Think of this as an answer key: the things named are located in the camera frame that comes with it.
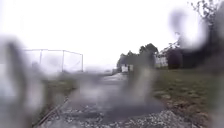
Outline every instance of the fence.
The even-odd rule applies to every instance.
[[[24,50],[30,64],[38,63],[46,72],[83,71],[83,55],[66,50],[28,49]]]

